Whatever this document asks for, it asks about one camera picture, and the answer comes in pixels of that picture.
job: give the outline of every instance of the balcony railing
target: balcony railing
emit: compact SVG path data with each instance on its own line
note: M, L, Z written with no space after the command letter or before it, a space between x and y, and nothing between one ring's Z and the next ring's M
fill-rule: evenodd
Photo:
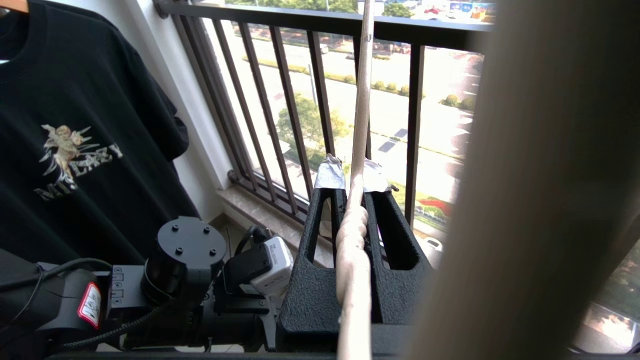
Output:
M354 63L357 67L362 16L351 13L253 6L220 7L209 4L187 4L186 2L171 0L159 0L157 8L160 13L173 16L201 86L206 90L205 96L209 101L216 125L223 135L224 145L231 158L233 171L230 172L229 177L232 182L253 192L262 200L269 202L297 221L304 222L307 215L308 199L314 185L280 28L291 28L306 32L308 43L305 46L308 46L310 55L310 75L314 80L313 91L317 98L317 107L321 119L324 150L335 154L332 120L323 70L323 52L319 34L331 33L338 36L351 37L353 39ZM212 21L212 26L220 43L220 54L216 54L213 51L203 19L211 19ZM237 30L246 51L245 60L250 65L260 106L266 121L266 129L271 139L273 152L277 158L280 172L278 176L282 176L280 184L274 182L274 174L269 172L264 155L267 149L264 149L259 142L259 134L256 132L255 121L246 99L245 89L247 83L243 83L240 80L232 57L232 51L223 29L224 20L237 22ZM278 138L273 109L271 108L270 98L267 95L265 80L260 71L259 59L256 55L252 34L250 33L250 24L259 24L269 29L286 101L286 109L291 120L291 130L295 142L294 148L300 160L301 177L304 180L305 190L302 194L300 191L297 195L295 194L287 173L287 164L283 155L281 139ZM408 131L406 135L406 198L404 199L404 213L409 224L413 224L416 201L425 46L477 52L476 44L481 41L479 38L489 30L489 25L452 24L394 17L375 18L374 37L376 40L409 44L411 49L409 66L407 69L403 69L403 71L409 73L408 118L406 119ZM222 80L222 76L220 76L218 56L221 56L226 63L235 94L231 94L231 91L227 92L226 90L227 87ZM233 111L231 96L237 97L242 117L246 121L251 144L257 156L259 171L255 171L252 166L248 149L243 142L240 124ZM367 142L367 157L371 158L371 132Z

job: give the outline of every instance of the clothes hanger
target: clothes hanger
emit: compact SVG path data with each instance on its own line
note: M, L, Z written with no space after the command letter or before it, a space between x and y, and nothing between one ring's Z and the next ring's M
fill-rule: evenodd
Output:
M21 13L29 13L27 0L0 0L0 8L5 8Z

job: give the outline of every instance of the label sticker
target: label sticker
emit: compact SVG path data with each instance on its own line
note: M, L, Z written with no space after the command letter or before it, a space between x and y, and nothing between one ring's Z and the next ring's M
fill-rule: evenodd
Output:
M85 319L88 323L98 329L100 322L100 302L102 297L100 290L94 282L89 282L80 305L78 306L78 316Z

